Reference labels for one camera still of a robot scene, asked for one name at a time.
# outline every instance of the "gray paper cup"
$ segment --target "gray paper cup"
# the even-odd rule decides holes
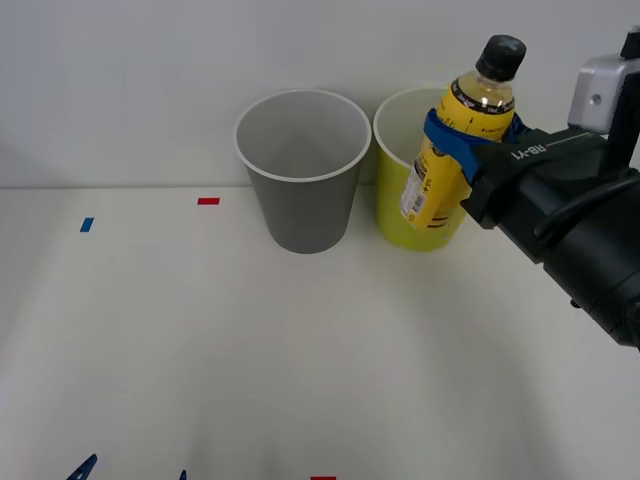
[[[242,114],[234,140],[280,246],[317,253],[338,243],[371,143],[355,103],[323,90],[271,95]]]

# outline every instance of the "yellow paper cup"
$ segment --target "yellow paper cup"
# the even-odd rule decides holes
[[[420,153],[427,112],[440,102],[443,90],[418,88],[404,90],[380,105],[373,120],[378,141],[376,180],[376,220],[384,238],[410,250],[430,252],[444,247],[458,229],[465,212],[458,206],[449,223],[440,228],[415,228],[400,213],[409,169]]]

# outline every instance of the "yellow bottle label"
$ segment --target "yellow bottle label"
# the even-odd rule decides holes
[[[482,104],[466,95],[455,80],[438,106],[438,118],[458,131],[499,141],[511,125],[514,102]],[[416,158],[401,201],[401,211],[418,228],[447,224],[449,214],[464,200],[470,187],[460,164],[425,141]]]

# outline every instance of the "black cable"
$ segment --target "black cable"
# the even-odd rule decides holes
[[[544,217],[533,229],[533,236],[535,238],[541,238],[556,228],[558,224],[568,220],[580,211],[587,207],[590,207],[594,203],[597,203],[605,198],[617,195],[618,193],[627,190],[640,183],[640,175],[633,175],[631,177],[623,178],[615,182],[601,185],[594,188],[590,192],[587,192],[579,197],[574,198],[566,205],[558,208],[554,212]]]

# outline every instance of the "paper cup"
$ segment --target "paper cup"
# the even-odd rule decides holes
[[[234,140],[280,246],[317,253],[338,243],[371,143],[355,103],[323,90],[277,93],[244,112]]]
[[[427,112],[438,106],[442,89],[411,89],[389,97],[378,109],[373,131],[378,142],[376,220],[384,238],[402,247],[429,252],[449,243],[465,212],[457,207],[441,228],[418,229],[400,213],[409,169],[420,153]]]

